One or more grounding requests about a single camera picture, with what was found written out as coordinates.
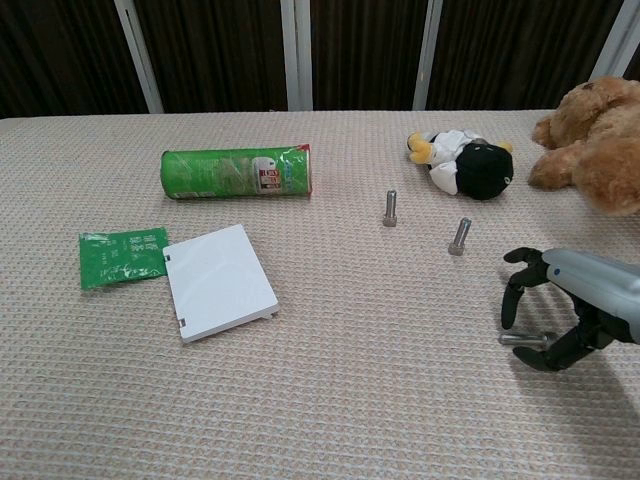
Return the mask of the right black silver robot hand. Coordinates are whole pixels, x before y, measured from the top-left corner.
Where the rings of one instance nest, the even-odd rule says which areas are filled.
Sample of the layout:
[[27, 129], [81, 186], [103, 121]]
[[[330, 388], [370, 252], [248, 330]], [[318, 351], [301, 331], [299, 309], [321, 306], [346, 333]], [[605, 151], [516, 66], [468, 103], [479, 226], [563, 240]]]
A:
[[519, 247], [504, 260], [527, 267], [514, 273], [505, 287], [501, 325], [510, 329], [527, 288], [552, 283], [571, 298], [578, 324], [545, 350], [517, 346], [513, 354], [543, 372], [565, 370], [614, 341], [639, 342], [639, 267], [615, 259], [566, 248], [540, 251]]

